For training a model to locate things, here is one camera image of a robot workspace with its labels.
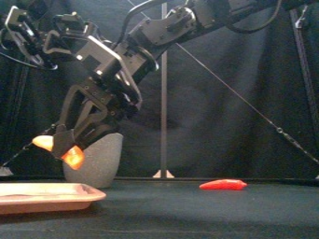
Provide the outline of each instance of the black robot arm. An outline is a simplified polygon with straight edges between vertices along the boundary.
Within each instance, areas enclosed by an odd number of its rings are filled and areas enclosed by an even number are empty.
[[[85,149],[118,130],[118,122],[140,109],[137,85],[156,70],[156,59],[174,44],[217,28],[232,29],[236,22],[268,7],[289,10],[317,0],[188,0],[170,9],[162,20],[141,21],[125,32],[130,18],[166,0],[150,0],[130,9],[121,35],[112,43],[100,35],[94,23],[77,13],[53,18],[54,29],[38,32],[28,11],[12,7],[1,38],[14,42],[28,59],[42,68],[54,68],[57,55],[80,61],[89,72],[82,83],[70,87],[53,134],[52,155],[61,158],[77,146]]]

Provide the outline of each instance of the black surface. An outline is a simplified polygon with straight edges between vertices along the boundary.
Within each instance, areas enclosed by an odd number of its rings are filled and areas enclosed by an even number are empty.
[[[0,218],[0,238],[317,238],[319,189],[116,181],[85,210]]]

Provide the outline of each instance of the white cup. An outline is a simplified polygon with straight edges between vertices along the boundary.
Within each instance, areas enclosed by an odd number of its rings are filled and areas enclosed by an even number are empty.
[[[108,188],[118,169],[121,142],[121,134],[108,134],[84,150],[84,164],[78,170],[72,170],[64,163],[65,181]]]

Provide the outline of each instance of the pink tray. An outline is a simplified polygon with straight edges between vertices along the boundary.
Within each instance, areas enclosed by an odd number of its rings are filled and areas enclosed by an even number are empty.
[[[104,197],[85,184],[0,183],[0,215],[80,210]]]

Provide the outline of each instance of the black backdrop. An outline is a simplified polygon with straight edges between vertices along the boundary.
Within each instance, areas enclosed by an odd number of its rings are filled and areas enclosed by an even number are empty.
[[[14,1],[1,0],[1,13]],[[172,1],[169,7],[181,4]],[[116,40],[121,20],[130,8],[126,0],[52,1],[40,21],[49,27],[54,14],[77,11],[93,21],[102,35]],[[160,7],[144,12],[160,17]],[[272,10],[253,14],[239,25],[252,28]],[[317,28],[304,29],[311,83],[316,90]],[[141,20],[137,16],[132,25]],[[253,35],[221,28],[181,45],[203,61],[255,108],[317,155],[312,116],[291,15],[281,11],[275,23]],[[65,92],[81,82],[85,71],[76,62],[60,63],[54,72],[36,71],[1,59],[1,161],[58,118]],[[160,72],[140,83],[142,107],[132,120],[121,122],[124,135],[117,176],[152,176],[160,168]],[[304,156],[268,122],[243,103],[178,46],[168,50],[166,167],[178,177],[315,178],[317,164]],[[32,148],[9,165],[17,175],[56,176],[61,162]]]

